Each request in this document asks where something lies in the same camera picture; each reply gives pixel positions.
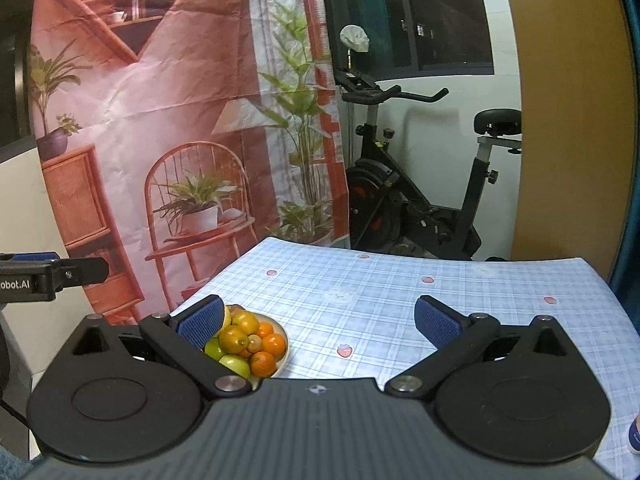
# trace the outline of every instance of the small round fruit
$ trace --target small round fruit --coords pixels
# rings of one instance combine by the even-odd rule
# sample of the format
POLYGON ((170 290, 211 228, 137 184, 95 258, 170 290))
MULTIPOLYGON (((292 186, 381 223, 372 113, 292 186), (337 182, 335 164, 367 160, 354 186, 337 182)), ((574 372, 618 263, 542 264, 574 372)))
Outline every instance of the small round fruit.
POLYGON ((225 319, 222 322, 222 327, 220 327, 220 330, 216 332, 215 337, 219 336, 220 332, 222 332, 230 324, 231 324, 231 312, 229 312, 229 307, 225 305, 225 319))
POLYGON ((216 361, 220 361, 220 358, 226 355, 226 353, 222 351, 222 348, 220 348, 220 341, 217 337, 212 337, 207 344, 204 345, 204 353, 209 357, 213 357, 216 361))
POLYGON ((229 307, 229 312, 231 313, 231 315, 235 314, 236 312, 240 312, 241 310, 244 310, 243 306, 235 303, 227 306, 229 307))
POLYGON ((256 377, 271 377, 276 371, 276 359, 268 352, 256 352, 249 359, 249 365, 256 377))
POLYGON ((248 379, 249 375, 251 375, 251 368, 249 366, 249 363, 245 359, 242 359, 240 356, 222 356, 220 358, 220 364, 226 366, 231 371, 235 372, 241 377, 244 377, 245 379, 248 379))
POLYGON ((258 323, 258 330, 255 331, 255 335, 262 339, 263 337, 267 337, 269 334, 273 334, 273 325, 266 321, 258 323))
POLYGON ((244 331, 235 325, 229 325, 218 336, 220 348, 227 354, 239 354, 249 344, 244 331))
POLYGON ((287 343, 280 334, 270 334, 262 339, 262 349, 278 359, 284 355, 287 343))
POLYGON ((247 335, 251 335, 258 330, 258 318, 255 317, 255 314, 246 310, 236 312, 231 318, 231 324, 239 326, 247 335))
POLYGON ((249 336, 249 346, 246 349, 252 354, 259 352, 262 350, 262 339, 255 334, 251 334, 249 336))

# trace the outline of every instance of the green apple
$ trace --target green apple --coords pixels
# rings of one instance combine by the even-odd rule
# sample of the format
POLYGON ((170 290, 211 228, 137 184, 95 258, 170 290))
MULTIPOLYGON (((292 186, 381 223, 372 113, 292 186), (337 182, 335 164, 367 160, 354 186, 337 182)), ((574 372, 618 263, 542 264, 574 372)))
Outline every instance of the green apple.
POLYGON ((246 361, 246 359, 240 357, 239 355, 222 356, 220 358, 220 364, 226 366, 245 379, 248 379, 249 375, 251 375, 251 368, 249 368, 249 363, 246 361))
POLYGON ((213 357, 216 361, 220 361, 220 358, 226 355, 222 348, 220 348, 220 341, 217 337, 209 339, 206 345, 204 345, 204 353, 209 357, 213 357))

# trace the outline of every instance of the bike handlebar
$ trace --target bike handlebar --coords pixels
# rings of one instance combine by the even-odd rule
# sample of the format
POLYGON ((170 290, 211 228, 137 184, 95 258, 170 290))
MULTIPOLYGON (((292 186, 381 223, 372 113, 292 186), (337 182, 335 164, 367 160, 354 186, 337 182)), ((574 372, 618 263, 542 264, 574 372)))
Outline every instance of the bike handlebar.
POLYGON ((398 85, 392 86, 389 90, 371 89, 371 90, 355 90, 342 94, 342 100, 345 103, 356 103, 358 105, 375 106, 391 99, 399 97, 401 99, 411 99, 412 101, 420 101, 422 103, 434 103, 442 99, 449 93, 448 88, 443 88, 436 95, 420 95, 410 92, 403 92, 398 85))
POLYGON ((436 95, 428 96, 428 95, 420 95, 420 94, 411 94, 409 92, 400 92, 396 97, 401 99, 411 99, 412 101, 420 101, 422 103, 434 103, 442 99, 445 95, 449 93, 448 88, 443 88, 436 95))
POLYGON ((379 105, 392 97, 397 97, 402 93, 402 88, 398 85, 392 86, 389 90, 356 90, 342 94, 345 103, 356 103, 358 105, 379 105))

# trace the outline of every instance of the purple flower pot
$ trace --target purple flower pot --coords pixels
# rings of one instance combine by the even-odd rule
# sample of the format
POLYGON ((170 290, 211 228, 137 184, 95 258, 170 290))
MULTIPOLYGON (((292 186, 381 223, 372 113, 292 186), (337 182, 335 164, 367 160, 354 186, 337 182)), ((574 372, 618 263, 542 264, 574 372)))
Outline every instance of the purple flower pot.
POLYGON ((69 138, 62 128, 56 128, 50 134, 36 139, 36 144, 38 145, 40 160, 44 162, 65 153, 69 138))

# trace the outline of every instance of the wooden chair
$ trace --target wooden chair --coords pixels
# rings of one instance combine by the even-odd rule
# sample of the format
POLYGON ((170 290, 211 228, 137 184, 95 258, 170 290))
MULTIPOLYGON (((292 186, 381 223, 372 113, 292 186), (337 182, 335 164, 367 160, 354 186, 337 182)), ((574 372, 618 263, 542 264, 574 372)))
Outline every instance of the wooden chair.
POLYGON ((249 198, 249 182, 238 156, 222 144, 200 140, 188 142, 169 150, 152 166, 145 180, 146 220, 151 237, 152 252, 145 260, 154 260, 158 268, 158 275, 162 284, 162 291, 169 310, 174 310, 169 294, 167 278, 164 271, 164 258, 176 254, 186 254, 191 273, 196 282, 203 282, 211 276, 202 276, 196 268, 193 251, 210 246, 221 240, 229 240, 236 257, 240 257, 238 249, 238 234, 249 229, 253 240, 257 243, 254 222, 249 198), (232 192, 228 200, 223 200, 222 211, 231 208, 243 213, 238 221, 230 223, 228 230, 214 230, 209 235, 191 235, 182 231, 182 218, 162 217, 158 209, 173 199, 170 195, 171 184, 185 182, 189 175, 215 175, 228 180, 238 190, 232 192))

